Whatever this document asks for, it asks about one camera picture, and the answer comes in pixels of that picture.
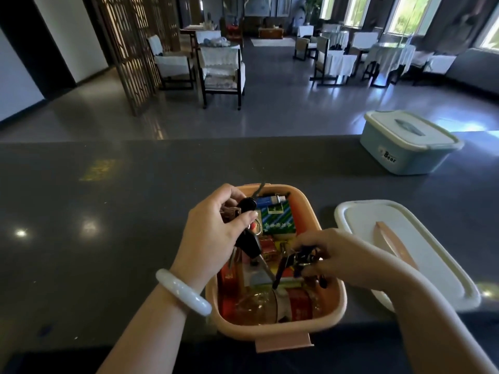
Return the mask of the light blue lidded storage box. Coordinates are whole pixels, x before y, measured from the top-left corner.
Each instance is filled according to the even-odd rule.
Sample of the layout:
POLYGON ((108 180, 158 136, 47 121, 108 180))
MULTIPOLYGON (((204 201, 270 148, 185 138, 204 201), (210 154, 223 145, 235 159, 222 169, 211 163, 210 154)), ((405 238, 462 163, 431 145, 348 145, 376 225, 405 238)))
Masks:
POLYGON ((360 144, 397 176, 427 175, 465 143, 439 125, 403 110, 369 111, 360 144))

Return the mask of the dark wooden side table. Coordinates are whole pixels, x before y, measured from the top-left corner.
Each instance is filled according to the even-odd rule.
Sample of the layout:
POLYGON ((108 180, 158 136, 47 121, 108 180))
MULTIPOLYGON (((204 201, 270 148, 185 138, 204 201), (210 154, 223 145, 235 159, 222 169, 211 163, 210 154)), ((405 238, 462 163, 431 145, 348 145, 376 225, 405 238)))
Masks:
POLYGON ((188 36, 190 48, 195 48, 198 43, 203 43, 205 39, 215 39, 221 37, 221 31, 205 25, 188 25, 180 29, 180 35, 188 36))

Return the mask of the bright window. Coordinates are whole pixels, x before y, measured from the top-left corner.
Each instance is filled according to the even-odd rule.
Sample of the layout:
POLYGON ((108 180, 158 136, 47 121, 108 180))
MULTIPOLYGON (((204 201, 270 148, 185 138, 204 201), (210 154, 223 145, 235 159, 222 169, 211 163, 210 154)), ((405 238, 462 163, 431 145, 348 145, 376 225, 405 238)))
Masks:
POLYGON ((348 0, 344 18, 347 28, 362 28, 371 0, 348 0))
POLYGON ((433 0, 395 0, 385 32, 399 36, 423 36, 424 19, 433 0))

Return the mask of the round table with white cloth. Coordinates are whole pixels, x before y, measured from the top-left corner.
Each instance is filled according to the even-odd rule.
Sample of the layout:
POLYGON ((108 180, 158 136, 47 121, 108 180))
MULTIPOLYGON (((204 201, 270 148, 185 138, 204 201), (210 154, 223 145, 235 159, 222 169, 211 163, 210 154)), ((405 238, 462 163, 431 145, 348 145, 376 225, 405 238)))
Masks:
POLYGON ((349 42, 348 31, 322 32, 321 37, 329 40, 329 50, 345 50, 349 42))
POLYGON ((370 86, 387 88, 396 85, 411 65, 416 47, 411 44, 377 43, 364 59, 361 80, 369 80, 370 86))

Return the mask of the dark chair with white cushions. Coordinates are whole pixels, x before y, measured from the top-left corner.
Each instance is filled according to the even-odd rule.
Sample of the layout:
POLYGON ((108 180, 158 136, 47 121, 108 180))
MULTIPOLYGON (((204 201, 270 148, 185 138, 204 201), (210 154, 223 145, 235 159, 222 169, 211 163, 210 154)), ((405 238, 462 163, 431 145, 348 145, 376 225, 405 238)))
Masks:
POLYGON ((309 81, 317 87, 341 87, 353 76, 357 56, 346 55, 343 50, 332 50, 329 39, 317 37, 314 73, 309 81))
POLYGON ((162 91, 193 90, 195 87, 195 66, 185 52, 164 51, 158 35, 147 37, 154 65, 159 73, 162 91))
POLYGON ((207 95, 234 95, 241 110, 245 95, 246 65, 239 45, 229 47, 199 46, 196 49, 202 108, 208 106, 207 95))
POLYGON ((317 37, 314 36, 314 30, 315 27, 313 25, 297 27, 293 60, 305 61, 306 59, 315 58, 317 37))

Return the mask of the white jade bangle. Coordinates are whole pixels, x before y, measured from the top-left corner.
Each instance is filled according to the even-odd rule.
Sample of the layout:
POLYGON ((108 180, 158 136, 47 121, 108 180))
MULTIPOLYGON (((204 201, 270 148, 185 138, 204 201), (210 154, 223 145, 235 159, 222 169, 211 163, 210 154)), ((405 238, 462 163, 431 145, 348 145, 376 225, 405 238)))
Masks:
POLYGON ((192 311, 204 317, 211 314, 211 304, 168 270, 159 269, 155 277, 163 288, 192 311))

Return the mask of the person's left forearm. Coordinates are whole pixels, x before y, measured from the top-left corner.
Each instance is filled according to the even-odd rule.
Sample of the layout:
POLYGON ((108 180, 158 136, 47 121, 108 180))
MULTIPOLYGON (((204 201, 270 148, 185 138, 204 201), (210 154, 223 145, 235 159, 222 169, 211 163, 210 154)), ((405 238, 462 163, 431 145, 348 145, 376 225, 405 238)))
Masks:
POLYGON ((190 312, 158 284, 96 374, 172 374, 190 312))

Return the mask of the blue lighter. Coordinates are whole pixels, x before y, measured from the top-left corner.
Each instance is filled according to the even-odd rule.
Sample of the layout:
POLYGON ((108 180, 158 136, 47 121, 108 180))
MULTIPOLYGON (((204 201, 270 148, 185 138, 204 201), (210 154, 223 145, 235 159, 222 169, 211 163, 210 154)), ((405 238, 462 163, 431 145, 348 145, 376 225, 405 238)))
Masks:
POLYGON ((258 196, 255 200, 257 209, 276 206, 286 201, 286 195, 266 195, 258 196))

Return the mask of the green potted plant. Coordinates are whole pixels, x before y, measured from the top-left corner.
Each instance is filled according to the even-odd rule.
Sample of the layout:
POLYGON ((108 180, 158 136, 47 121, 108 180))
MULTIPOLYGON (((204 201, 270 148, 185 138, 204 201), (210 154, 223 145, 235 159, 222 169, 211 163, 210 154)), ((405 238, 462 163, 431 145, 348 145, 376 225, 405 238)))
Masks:
POLYGON ((304 13, 303 25, 314 25, 319 21, 323 0, 304 0, 301 9, 304 13))

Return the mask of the dark metal key bunch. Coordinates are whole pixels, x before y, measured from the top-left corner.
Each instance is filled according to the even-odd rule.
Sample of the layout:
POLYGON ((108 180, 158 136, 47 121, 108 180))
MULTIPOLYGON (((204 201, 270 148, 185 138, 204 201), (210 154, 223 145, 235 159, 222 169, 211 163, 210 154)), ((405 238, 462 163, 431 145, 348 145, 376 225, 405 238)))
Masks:
POLYGON ((292 270, 292 277, 294 279, 303 277, 303 269, 308 267, 323 258, 317 246, 302 245, 297 250, 291 250, 290 254, 283 257, 278 265, 275 279, 272 283, 272 289, 276 290, 281 282, 284 272, 287 269, 292 270))

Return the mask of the person's right hand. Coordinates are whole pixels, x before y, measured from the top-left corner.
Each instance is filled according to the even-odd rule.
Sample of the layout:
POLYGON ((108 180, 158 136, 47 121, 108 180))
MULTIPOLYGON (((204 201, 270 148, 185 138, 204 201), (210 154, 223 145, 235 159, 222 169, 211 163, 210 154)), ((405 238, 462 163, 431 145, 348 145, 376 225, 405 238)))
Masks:
POLYGON ((317 246, 323 259, 332 260, 332 277, 354 286, 388 291, 398 276, 392 256, 336 228, 304 232, 290 248, 302 245, 317 246))

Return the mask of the pink plastic storage box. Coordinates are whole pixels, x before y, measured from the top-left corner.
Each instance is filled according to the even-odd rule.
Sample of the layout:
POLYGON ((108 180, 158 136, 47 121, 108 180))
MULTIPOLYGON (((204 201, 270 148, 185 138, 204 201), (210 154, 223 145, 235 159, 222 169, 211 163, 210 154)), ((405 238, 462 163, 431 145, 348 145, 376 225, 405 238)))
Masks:
POLYGON ((297 322, 273 325, 240 326, 226 320, 227 309, 242 296, 252 292, 272 289, 271 285, 245 287, 241 265, 250 260, 241 253, 232 269, 228 264, 212 277, 205 288, 207 300, 212 305, 210 319, 216 329, 226 337, 254 342, 258 353, 277 352, 313 346, 311 333, 317 333, 337 325, 347 306, 347 295, 343 281, 334 277, 325 278, 327 286, 322 288, 317 277, 308 277, 298 286, 278 286, 278 289, 304 288, 313 302, 313 318, 297 322))

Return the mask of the person's right forearm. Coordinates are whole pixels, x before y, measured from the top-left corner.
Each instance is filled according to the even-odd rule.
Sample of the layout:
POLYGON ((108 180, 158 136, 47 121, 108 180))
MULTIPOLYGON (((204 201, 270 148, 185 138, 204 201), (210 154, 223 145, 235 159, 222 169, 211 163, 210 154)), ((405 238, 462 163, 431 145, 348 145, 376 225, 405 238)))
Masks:
POLYGON ((499 374, 454 308, 419 271, 373 245, 378 290, 395 311, 414 374, 499 374))

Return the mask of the black car key bunch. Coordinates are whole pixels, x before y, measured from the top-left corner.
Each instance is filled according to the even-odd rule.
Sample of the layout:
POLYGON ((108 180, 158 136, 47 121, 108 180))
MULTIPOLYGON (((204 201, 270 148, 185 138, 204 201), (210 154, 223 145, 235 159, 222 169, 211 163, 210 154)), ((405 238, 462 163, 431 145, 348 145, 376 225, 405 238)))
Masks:
MULTIPOLYGON (((264 187, 265 182, 261 183, 250 197, 244 198, 235 207, 222 206, 220 209, 222 220, 224 222, 229 222, 240 216, 242 213, 256 211, 257 196, 264 187)), ((260 232, 253 232, 251 225, 249 224, 237 238, 235 247, 244 252, 251 260, 257 260, 262 269, 265 270, 267 276, 270 278, 270 281, 273 283, 276 281, 276 277, 262 256, 261 245, 258 238, 258 235, 263 231, 263 227, 257 218, 255 219, 255 222, 260 227, 260 232)))

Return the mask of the clear drinking glass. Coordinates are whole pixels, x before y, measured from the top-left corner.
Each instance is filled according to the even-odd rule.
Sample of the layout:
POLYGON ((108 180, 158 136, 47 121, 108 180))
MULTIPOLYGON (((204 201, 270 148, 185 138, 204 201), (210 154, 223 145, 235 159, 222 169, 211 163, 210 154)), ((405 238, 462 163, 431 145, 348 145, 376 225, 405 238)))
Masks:
POLYGON ((292 321, 290 297, 286 289, 252 292, 227 309, 226 320, 240 326, 258 326, 292 321))

